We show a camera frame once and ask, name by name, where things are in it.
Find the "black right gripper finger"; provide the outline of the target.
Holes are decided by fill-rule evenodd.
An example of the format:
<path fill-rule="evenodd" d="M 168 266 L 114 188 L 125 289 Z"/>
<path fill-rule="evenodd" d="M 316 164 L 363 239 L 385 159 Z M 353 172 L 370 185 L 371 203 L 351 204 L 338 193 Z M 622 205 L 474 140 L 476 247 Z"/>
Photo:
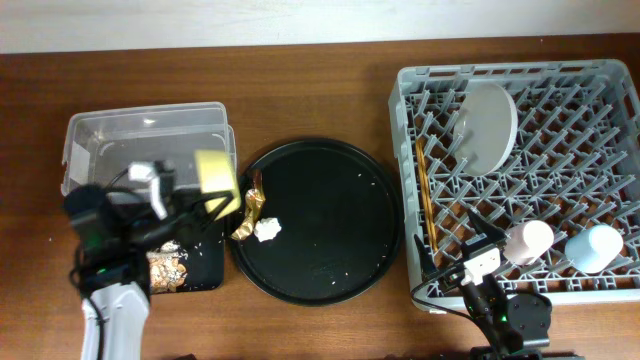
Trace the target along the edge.
<path fill-rule="evenodd" d="M 421 237 L 414 234 L 413 239 L 419 257 L 419 268 L 421 271 L 422 281 L 424 283 L 431 283 L 436 279 L 439 270 Z"/>
<path fill-rule="evenodd" d="M 501 228 L 487 222 L 476 210 L 467 211 L 469 221 L 477 235 L 483 235 L 483 245 L 492 244 L 502 250 L 506 245 L 506 233 Z"/>

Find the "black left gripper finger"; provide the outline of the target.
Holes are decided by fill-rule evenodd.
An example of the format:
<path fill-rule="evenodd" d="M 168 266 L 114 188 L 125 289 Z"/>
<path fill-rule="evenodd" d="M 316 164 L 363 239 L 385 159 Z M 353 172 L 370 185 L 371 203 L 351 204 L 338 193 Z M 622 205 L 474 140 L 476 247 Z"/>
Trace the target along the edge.
<path fill-rule="evenodd" d="M 221 199 L 222 204 L 226 205 L 233 200 L 233 193 L 231 190 L 203 193 L 196 200 L 194 200 L 193 203 L 207 203 L 216 199 Z"/>
<path fill-rule="evenodd" d="M 236 196 L 233 193 L 233 200 L 226 204 L 222 204 L 221 199 L 216 199 L 209 201 L 207 203 L 202 203 L 203 208 L 206 211 L 206 219 L 202 225 L 203 230 L 207 230 L 211 224 L 213 224 L 216 220 L 227 215 L 227 208 L 231 205 L 231 203 L 236 199 Z"/>

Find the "pink plastic cup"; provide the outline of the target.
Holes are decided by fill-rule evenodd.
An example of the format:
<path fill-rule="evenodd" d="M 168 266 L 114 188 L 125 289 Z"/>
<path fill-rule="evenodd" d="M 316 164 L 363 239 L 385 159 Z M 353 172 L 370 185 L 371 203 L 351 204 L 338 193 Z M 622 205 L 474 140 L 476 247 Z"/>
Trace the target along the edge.
<path fill-rule="evenodd" d="M 531 220 L 506 231 L 503 250 L 505 258 L 519 266 L 530 265 L 542 256 L 554 242 L 552 228 L 540 220 Z"/>

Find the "yellow bowl with food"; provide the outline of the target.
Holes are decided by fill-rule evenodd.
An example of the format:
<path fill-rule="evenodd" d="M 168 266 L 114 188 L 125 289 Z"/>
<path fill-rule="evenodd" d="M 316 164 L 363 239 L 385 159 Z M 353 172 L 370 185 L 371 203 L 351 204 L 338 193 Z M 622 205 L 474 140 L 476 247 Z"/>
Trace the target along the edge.
<path fill-rule="evenodd" d="M 241 205 L 241 200 L 236 171 L 230 156 L 221 150 L 196 150 L 194 158 L 201 193 L 231 190 L 236 199 L 227 208 L 227 215 L 236 211 Z"/>

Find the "gold foil wrapper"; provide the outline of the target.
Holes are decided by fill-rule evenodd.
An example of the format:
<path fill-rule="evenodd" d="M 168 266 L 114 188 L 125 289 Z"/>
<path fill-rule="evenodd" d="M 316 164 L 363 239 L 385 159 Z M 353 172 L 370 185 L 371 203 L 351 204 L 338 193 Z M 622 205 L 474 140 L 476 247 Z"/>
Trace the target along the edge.
<path fill-rule="evenodd" d="M 244 218 L 236 230 L 231 234 L 235 241 L 246 240 L 253 232 L 258 222 L 266 196 L 263 190 L 262 173 L 260 170 L 252 170 L 251 186 L 244 195 Z"/>

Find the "white tissue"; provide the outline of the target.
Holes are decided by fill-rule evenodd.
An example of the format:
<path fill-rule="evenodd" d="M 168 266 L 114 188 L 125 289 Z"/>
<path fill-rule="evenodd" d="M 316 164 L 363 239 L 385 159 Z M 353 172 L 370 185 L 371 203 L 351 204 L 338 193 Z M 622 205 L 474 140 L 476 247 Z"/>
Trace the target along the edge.
<path fill-rule="evenodd" d="M 265 242 L 273 240 L 281 229 L 277 218 L 263 218 L 256 223 L 253 234 L 259 242 Z"/>

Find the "light blue cup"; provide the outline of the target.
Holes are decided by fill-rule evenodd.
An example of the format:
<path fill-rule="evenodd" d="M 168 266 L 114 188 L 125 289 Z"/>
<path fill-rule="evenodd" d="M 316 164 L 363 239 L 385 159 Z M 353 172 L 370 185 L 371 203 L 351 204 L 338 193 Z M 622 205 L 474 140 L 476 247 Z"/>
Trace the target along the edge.
<path fill-rule="evenodd" d="M 623 247 L 621 234 L 609 225 L 595 225 L 570 238 L 564 249 L 577 270 L 594 274 L 604 270 Z"/>

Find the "grey round plate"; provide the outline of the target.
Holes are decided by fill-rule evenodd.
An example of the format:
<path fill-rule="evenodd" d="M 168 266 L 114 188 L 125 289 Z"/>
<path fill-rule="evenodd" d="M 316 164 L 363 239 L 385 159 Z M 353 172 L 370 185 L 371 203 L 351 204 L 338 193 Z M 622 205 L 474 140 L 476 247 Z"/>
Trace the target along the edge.
<path fill-rule="evenodd" d="M 465 97 L 453 135 L 460 143 L 453 151 L 463 171 L 484 176 L 498 170 L 509 157 L 516 140 L 518 116 L 511 95 L 500 85 L 483 84 Z"/>

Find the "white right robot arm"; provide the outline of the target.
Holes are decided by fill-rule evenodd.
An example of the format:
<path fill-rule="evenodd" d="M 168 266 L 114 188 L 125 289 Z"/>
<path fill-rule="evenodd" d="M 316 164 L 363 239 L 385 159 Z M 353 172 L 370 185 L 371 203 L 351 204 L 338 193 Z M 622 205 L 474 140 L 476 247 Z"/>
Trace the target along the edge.
<path fill-rule="evenodd" d="M 465 318 L 479 328 L 488 345 L 472 348 L 472 359 L 541 359 L 541 349 L 550 344 L 551 301 L 530 292 L 507 295 L 494 272 L 501 264 L 508 236 L 475 211 L 470 210 L 467 215 L 482 238 L 464 243 L 461 258 L 445 268 L 436 267 L 423 241 L 419 236 L 414 237 L 422 282 L 411 290 L 412 301 Z M 462 313 L 419 299 L 418 293 L 434 283 L 443 291 L 459 290 L 466 311 Z"/>

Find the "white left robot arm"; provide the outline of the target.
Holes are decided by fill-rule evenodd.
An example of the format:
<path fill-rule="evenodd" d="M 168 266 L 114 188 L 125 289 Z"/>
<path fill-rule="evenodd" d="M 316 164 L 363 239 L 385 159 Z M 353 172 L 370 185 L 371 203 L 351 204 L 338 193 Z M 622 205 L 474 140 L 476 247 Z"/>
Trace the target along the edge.
<path fill-rule="evenodd" d="M 80 243 L 69 274 L 85 318 L 84 359 L 137 359 L 158 294 L 210 291 L 224 277 L 223 227 L 232 193 L 173 191 L 158 219 L 139 201 L 116 204 L 114 188 L 91 184 L 64 199 Z"/>

